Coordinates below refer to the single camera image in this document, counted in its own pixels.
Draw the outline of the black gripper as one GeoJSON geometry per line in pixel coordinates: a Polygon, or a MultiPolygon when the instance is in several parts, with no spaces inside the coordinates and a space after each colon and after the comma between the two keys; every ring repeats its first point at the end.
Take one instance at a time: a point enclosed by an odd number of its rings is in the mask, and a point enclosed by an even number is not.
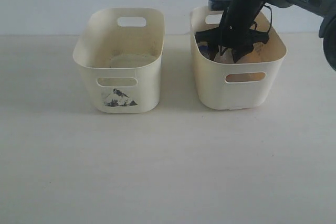
{"type": "Polygon", "coordinates": [[[266,0],[232,0],[228,9],[222,11],[218,27],[197,32],[196,41],[218,45],[220,56],[231,48],[233,62],[237,63],[249,54],[248,48],[240,47],[252,44],[249,38],[250,28],[265,2],[266,0]]]}

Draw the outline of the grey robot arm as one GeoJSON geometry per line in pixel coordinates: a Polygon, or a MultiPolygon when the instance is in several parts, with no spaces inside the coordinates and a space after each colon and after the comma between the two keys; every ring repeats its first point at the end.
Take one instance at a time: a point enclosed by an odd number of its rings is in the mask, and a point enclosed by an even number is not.
{"type": "Polygon", "coordinates": [[[319,38],[323,40],[325,58],[335,68],[335,0],[209,0],[210,11],[221,11],[218,27],[195,34],[196,42],[207,43],[210,60],[217,54],[232,51],[233,61],[238,62],[251,53],[254,44],[269,41],[269,31],[258,31],[257,15],[263,7],[288,8],[296,5],[323,18],[319,38]]]}

